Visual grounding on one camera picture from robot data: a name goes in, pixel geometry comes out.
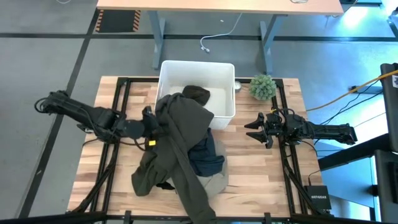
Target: dark green jacket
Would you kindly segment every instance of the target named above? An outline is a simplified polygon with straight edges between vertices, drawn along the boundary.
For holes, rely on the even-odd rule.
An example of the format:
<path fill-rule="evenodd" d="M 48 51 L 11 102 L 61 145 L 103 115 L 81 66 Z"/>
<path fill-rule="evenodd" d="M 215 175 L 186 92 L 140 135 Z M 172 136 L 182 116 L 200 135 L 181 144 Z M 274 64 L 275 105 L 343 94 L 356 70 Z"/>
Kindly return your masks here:
<path fill-rule="evenodd" d="M 194 224 L 215 219 L 205 189 L 191 168 L 188 150 L 200 142 L 214 114 L 182 94 L 167 95 L 156 103 L 156 118 L 161 132 L 152 151 L 146 151 L 133 173 L 132 186 L 137 196 L 149 194 L 158 183 L 172 178 L 185 211 Z"/>

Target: wooden tabletop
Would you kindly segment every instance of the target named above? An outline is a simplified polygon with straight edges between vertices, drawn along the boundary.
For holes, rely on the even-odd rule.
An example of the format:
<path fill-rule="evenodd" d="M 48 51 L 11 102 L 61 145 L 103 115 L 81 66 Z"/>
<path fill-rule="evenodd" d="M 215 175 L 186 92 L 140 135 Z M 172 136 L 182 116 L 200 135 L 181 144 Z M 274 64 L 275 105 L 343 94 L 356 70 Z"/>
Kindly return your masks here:
<path fill-rule="evenodd" d="M 98 0 L 98 9 L 140 9 L 165 11 L 215 11 L 267 14 L 340 15 L 340 0 Z"/>
<path fill-rule="evenodd" d="M 112 106 L 117 79 L 102 77 L 95 106 Z M 285 78 L 284 85 L 288 107 L 307 118 L 299 80 Z M 157 83 L 133 83 L 127 103 L 127 117 L 141 119 L 143 107 L 154 107 L 156 92 Z M 271 101 L 257 101 L 251 97 L 248 85 L 243 84 L 243 89 L 236 94 L 236 116 L 225 130 L 213 131 L 214 138 L 226 146 L 229 171 L 227 188 L 210 199 L 210 206 L 218 217 L 263 217 L 264 212 L 271 213 L 272 217 L 290 217 L 278 140 L 274 138 L 273 148 L 266 149 L 260 142 L 246 136 L 245 133 L 251 130 L 243 127 L 254 121 L 258 112 L 270 111 L 271 106 Z M 88 134 L 86 141 L 94 138 L 92 134 Z M 77 207 L 94 186 L 102 148 L 103 143 L 98 141 L 83 148 L 69 210 Z M 148 196 L 135 195 L 131 174 L 137 169 L 142 154 L 135 146 L 120 146 L 108 214 L 124 215 L 125 210 L 131 210 L 134 215 L 186 216 L 178 195 L 172 190 L 154 187 Z M 308 184 L 308 175 L 319 170 L 317 156 L 306 144 L 297 146 L 297 155 L 303 183 Z M 320 173 L 313 174 L 311 181 L 314 185 L 321 185 Z M 300 212 L 298 193 L 293 184 L 292 188 L 295 208 Z M 104 187 L 99 196 L 98 208 L 102 207 L 103 197 Z"/>

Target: succulent plant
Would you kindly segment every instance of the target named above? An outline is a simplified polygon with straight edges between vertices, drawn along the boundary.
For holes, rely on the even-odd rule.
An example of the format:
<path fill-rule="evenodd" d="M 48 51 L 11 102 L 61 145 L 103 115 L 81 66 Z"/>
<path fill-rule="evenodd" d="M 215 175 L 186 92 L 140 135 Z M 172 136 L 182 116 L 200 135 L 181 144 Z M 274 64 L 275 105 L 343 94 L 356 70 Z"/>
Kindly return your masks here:
<path fill-rule="evenodd" d="M 270 75 L 258 75 L 250 82 L 250 95 L 257 100 L 269 100 L 276 94 L 276 84 Z"/>

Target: yellow cable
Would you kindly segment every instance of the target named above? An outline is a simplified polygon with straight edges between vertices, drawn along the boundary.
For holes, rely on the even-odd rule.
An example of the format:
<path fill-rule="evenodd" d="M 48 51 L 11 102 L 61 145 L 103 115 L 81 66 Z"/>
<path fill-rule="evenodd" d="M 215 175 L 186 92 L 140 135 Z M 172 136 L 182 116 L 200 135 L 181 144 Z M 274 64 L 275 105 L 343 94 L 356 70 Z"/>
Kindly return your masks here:
<path fill-rule="evenodd" d="M 309 110 L 307 110 L 307 111 L 313 111 L 313 110 L 317 110 L 317 109 L 320 109 L 320 108 L 324 108 L 324 107 L 326 107 L 326 106 L 328 106 L 328 105 L 330 105 L 330 104 L 332 104 L 332 103 L 334 103 L 334 102 L 340 100 L 341 98 L 343 98 L 343 97 L 345 97 L 345 96 L 347 96 L 347 95 L 349 95 L 349 94 L 352 94 L 352 93 L 356 92 L 356 91 L 359 90 L 360 88 L 362 88 L 362 87 L 364 87 L 364 86 L 366 86 L 366 85 L 368 85 L 368 84 L 370 84 L 370 83 L 372 83 L 372 82 L 375 82 L 375 81 L 380 80 L 380 79 L 383 79 L 383 78 L 390 77 L 391 75 L 395 75 L 395 74 L 398 74 L 398 70 L 393 71 L 393 72 L 390 72 L 390 73 L 387 73 L 387 74 L 384 74 L 384 75 L 381 75 L 381 76 L 379 76 L 379 77 L 377 77 L 377 78 L 374 78 L 374 79 L 368 81 L 367 83 L 365 83 L 365 84 L 363 84 L 363 85 L 361 85 L 361 86 L 358 86 L 358 87 L 356 87 L 355 89 L 353 89 L 353 90 L 347 92 L 346 94 L 342 95 L 341 97 L 339 97 L 339 98 L 337 98 L 337 99 L 335 99 L 335 100 L 333 100 L 333 101 L 330 101 L 330 102 L 327 103 L 327 104 L 324 104 L 324 105 L 322 105 L 322 106 L 318 106 L 318 107 L 316 107 L 316 108 L 311 108 L 311 109 L 309 109 Z"/>

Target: white sticker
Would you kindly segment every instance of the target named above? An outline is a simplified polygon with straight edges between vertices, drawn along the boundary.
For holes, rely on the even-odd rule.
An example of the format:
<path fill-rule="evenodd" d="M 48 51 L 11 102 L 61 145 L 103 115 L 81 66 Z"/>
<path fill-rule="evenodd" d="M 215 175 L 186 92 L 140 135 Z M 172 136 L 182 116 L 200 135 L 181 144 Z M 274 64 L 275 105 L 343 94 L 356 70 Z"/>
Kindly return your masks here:
<path fill-rule="evenodd" d="M 392 76 L 392 86 L 398 88 L 398 75 Z"/>

